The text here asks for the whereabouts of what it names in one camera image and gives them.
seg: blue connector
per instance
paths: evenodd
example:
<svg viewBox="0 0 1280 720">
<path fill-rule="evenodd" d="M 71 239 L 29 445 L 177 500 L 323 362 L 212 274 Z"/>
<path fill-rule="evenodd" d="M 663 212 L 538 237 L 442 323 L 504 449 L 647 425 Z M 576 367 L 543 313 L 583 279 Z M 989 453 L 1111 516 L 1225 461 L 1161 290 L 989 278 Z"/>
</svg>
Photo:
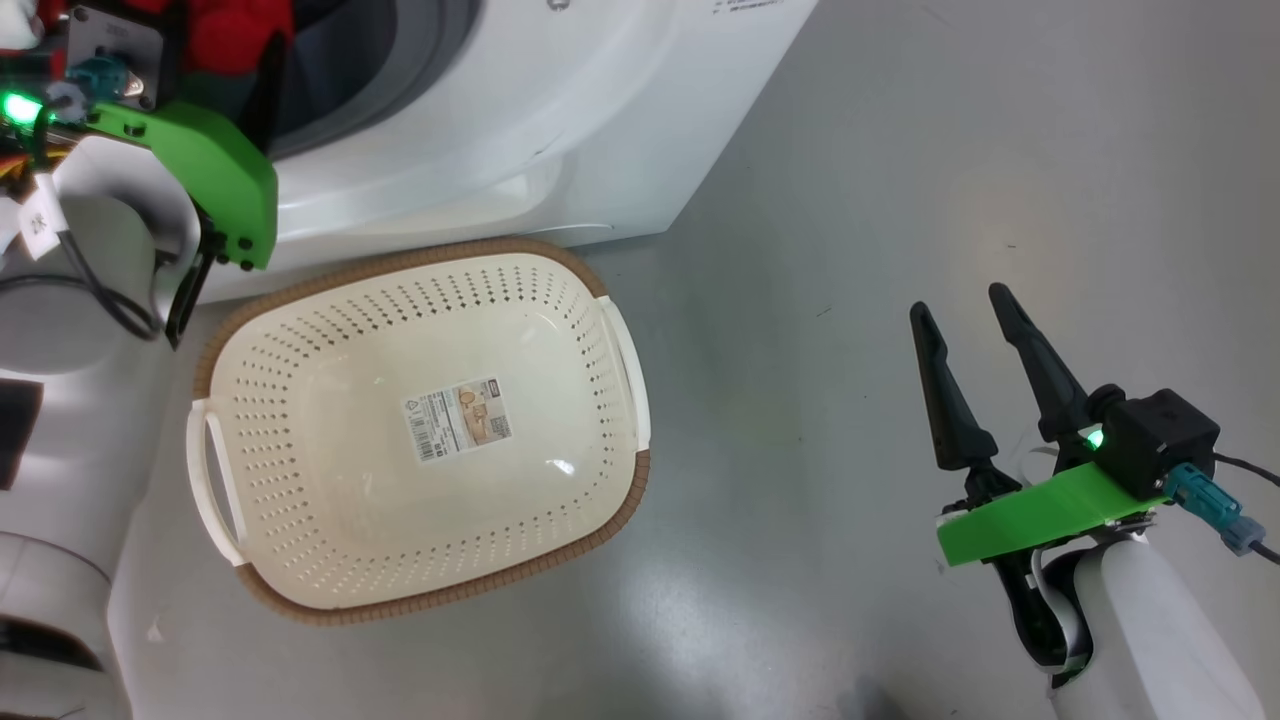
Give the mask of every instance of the blue connector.
<svg viewBox="0 0 1280 720">
<path fill-rule="evenodd" d="M 1234 497 L 1190 462 L 1170 470 L 1161 489 L 1174 503 L 1208 523 L 1238 556 L 1253 552 L 1249 546 L 1267 534 L 1253 518 L 1240 515 L 1240 503 Z"/>
</svg>

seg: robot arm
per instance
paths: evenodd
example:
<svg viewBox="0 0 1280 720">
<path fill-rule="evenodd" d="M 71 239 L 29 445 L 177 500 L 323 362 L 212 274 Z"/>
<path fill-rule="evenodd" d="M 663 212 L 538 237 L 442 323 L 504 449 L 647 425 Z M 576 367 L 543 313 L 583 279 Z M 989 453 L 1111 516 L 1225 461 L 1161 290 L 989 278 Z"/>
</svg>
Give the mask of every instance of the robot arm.
<svg viewBox="0 0 1280 720">
<path fill-rule="evenodd" d="M 938 519 L 948 564 L 995 568 L 1023 647 L 1050 675 L 1060 717 L 1263 717 L 1221 638 L 1143 537 L 1155 507 L 1172 502 L 1208 521 L 1236 555 L 1274 559 L 1261 544 L 1262 527 L 1212 483 L 1217 424 L 1169 389 L 1126 400 L 1103 386 L 1087 396 L 1009 288 L 997 283 L 989 295 L 1057 461 L 1050 480 L 1029 487 L 992 464 L 996 443 L 947 366 L 929 309 L 911 307 L 938 468 L 969 473 L 965 498 Z M 1080 434 L 1100 423 L 1101 432 Z M 1097 544 L 1044 562 L 1078 538 Z"/>
</svg>

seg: washing machine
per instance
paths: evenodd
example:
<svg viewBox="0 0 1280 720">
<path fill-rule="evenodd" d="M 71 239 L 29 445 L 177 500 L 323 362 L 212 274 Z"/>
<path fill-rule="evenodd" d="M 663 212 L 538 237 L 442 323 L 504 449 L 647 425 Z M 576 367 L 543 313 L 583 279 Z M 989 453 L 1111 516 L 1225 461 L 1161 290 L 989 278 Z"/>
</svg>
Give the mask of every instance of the washing machine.
<svg viewBox="0 0 1280 720">
<path fill-rule="evenodd" d="M 562 246 L 667 229 L 815 0 L 307 0 L 271 155 L 266 270 L 499 234 Z"/>
</svg>

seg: green led light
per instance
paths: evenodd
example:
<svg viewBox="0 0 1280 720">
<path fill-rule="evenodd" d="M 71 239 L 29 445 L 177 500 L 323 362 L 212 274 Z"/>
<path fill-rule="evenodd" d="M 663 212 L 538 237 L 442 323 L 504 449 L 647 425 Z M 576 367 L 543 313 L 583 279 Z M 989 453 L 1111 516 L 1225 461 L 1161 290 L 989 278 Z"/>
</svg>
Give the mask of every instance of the green led light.
<svg viewBox="0 0 1280 720">
<path fill-rule="evenodd" d="M 36 115 L 40 114 L 40 102 L 17 92 L 5 94 L 4 101 L 0 102 L 0 111 L 4 111 L 4 117 L 19 126 L 35 123 Z"/>
</svg>

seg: basket handle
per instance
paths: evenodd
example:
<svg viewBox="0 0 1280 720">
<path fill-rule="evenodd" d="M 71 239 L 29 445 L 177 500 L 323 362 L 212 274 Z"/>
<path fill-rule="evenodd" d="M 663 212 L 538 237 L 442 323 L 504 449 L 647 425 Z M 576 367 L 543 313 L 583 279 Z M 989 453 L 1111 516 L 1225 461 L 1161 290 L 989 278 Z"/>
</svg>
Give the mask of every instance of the basket handle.
<svg viewBox="0 0 1280 720">
<path fill-rule="evenodd" d="M 218 469 L 223 475 L 223 487 L 227 491 L 228 502 L 236 506 L 236 493 L 230 488 L 232 477 L 230 461 L 227 459 L 227 446 L 223 442 L 223 427 L 218 421 L 218 415 L 209 406 L 207 400 L 197 400 L 191 404 L 191 414 L 187 415 L 187 475 L 191 478 L 191 495 L 196 498 L 196 510 L 205 523 L 209 537 L 232 565 L 243 565 L 244 556 L 239 551 L 239 542 L 227 527 L 223 514 L 218 510 L 218 501 L 214 498 L 212 480 L 209 478 L 209 459 L 205 456 L 205 425 L 214 438 L 214 451 L 218 456 Z"/>
<path fill-rule="evenodd" d="M 636 343 L 631 340 L 627 323 L 622 319 L 618 306 L 609 300 L 608 295 L 599 297 L 600 309 L 613 329 L 613 338 L 617 341 L 618 352 L 622 354 L 622 370 L 627 377 L 627 387 L 631 389 L 631 406 L 636 411 L 636 451 L 649 450 L 649 393 L 644 387 L 644 373 L 640 370 L 640 356 L 636 354 Z"/>
</svg>

